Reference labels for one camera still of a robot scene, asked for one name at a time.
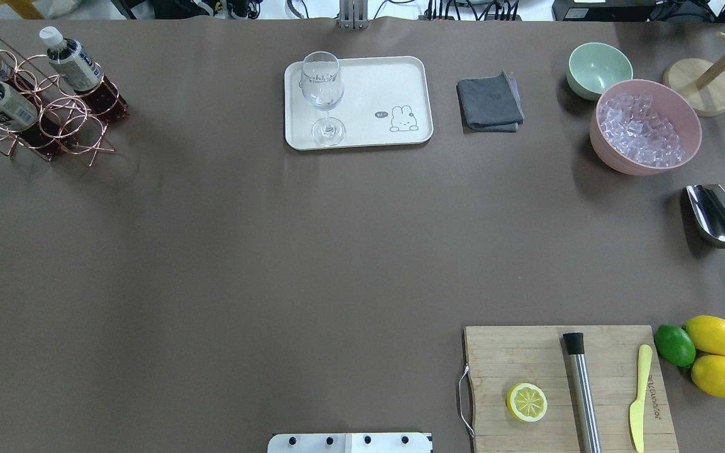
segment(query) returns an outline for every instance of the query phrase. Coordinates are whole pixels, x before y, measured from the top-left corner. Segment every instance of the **ice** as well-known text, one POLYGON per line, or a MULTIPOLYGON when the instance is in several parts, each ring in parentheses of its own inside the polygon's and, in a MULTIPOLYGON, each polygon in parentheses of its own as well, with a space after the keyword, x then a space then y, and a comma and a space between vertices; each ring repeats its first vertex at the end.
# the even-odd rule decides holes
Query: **ice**
POLYGON ((687 152, 668 118, 651 112, 653 96, 621 92, 598 106, 600 131, 614 149, 650 167, 681 164, 687 152))

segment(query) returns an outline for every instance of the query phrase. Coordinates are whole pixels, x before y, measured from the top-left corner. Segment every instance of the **wooden cutting board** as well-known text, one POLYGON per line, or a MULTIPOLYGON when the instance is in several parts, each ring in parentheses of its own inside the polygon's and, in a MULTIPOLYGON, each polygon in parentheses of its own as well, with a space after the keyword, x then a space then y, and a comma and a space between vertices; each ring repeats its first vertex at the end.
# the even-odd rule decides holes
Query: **wooden cutting board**
POLYGON ((595 417, 603 451, 634 452, 628 406, 636 399, 639 345, 653 348, 645 398, 645 453, 678 451, 650 326, 466 327, 475 453, 579 453, 575 388, 562 333, 583 332, 595 417), (505 400, 514 384, 530 382, 547 396, 547 415, 521 422, 505 400))

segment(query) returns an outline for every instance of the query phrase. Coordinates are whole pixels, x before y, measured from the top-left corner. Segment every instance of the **gray tabletop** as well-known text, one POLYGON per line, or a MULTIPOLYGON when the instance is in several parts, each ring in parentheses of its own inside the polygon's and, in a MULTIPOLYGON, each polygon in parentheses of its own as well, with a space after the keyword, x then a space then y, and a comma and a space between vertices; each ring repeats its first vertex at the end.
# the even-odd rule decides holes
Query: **gray tabletop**
MULTIPOLYGON (((0 22, 25 54, 44 23, 0 22)), ((717 60, 725 26, 376 20, 78 22, 132 115, 93 169, 0 155, 0 451, 265 451, 273 433, 420 430, 469 451, 469 325, 725 318, 725 250, 684 186, 725 187, 725 114, 656 177, 601 163, 567 56, 639 78, 717 60), (317 49, 414 55, 435 132, 297 152, 284 69, 317 49), (461 121, 455 83, 514 72, 517 134, 461 121)), ((725 451, 725 399, 663 364, 682 451, 725 451)))

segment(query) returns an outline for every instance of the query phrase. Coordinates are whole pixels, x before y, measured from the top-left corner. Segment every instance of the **lime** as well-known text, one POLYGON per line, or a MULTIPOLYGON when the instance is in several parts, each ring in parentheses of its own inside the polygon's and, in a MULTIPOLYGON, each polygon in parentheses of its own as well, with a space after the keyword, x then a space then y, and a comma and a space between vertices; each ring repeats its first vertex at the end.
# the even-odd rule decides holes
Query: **lime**
POLYGON ((704 392, 725 398, 725 356, 703 355, 690 371, 693 382, 704 392))
POLYGON ((684 330, 697 350, 725 355, 725 319, 700 315, 684 323, 684 330))
POLYGON ((677 367, 688 367, 695 361, 695 345, 679 326, 662 324, 653 335, 656 350, 666 361, 677 367))
POLYGON ((511 387, 506 399, 511 415, 523 422, 538 422, 547 413, 547 398, 536 385, 522 382, 511 387))

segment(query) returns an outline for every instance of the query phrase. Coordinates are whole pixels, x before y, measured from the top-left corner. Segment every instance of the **white floor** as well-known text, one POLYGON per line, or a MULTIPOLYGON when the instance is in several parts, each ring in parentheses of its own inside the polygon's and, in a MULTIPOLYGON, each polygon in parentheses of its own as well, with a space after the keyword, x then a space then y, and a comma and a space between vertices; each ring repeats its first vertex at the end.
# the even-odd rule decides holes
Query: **white floor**
MULTIPOLYGON (((478 5, 484 0, 472 0, 475 3, 475 9, 480 14, 485 5, 478 5)), ((63 15, 58 18, 64 18, 65 20, 90 20, 90 18, 111 18, 112 20, 123 20, 124 17, 119 14, 117 9, 113 6, 110 0, 36 0, 34 2, 37 9, 47 18, 53 17, 54 12, 58 11, 70 2, 82 2, 76 9, 69 12, 69 14, 63 15)), ((337 0, 293 0, 293 5, 296 6, 302 15, 305 15, 304 5, 307 6, 310 17, 336 17, 339 4, 337 0)), ((519 15, 522 20, 526 21, 552 21, 553 20, 553 0, 519 0, 519 15)), ((395 4, 395 3, 384 3, 382 0, 368 0, 368 17, 373 18, 374 13, 377 11, 380 5, 382 8, 379 10, 379 16, 393 16, 400 18, 411 18, 414 20, 420 14, 425 11, 428 4, 428 0, 416 0, 413 3, 406 4, 395 4)), ((725 4, 725 0, 710 0, 710 7, 713 11, 720 12, 720 9, 725 4)), ((460 8, 461 18, 464 20, 474 20, 471 9, 460 8)), ((144 2, 136 8, 133 8, 133 13, 138 18, 153 18, 152 8, 150 8, 147 2, 144 2)), ((12 9, 7 5, 0 6, 0 18, 20 18, 12 9)), ((287 8, 285 0, 264 0, 260 4, 260 15, 259 18, 269 20, 270 18, 297 18, 287 8)))

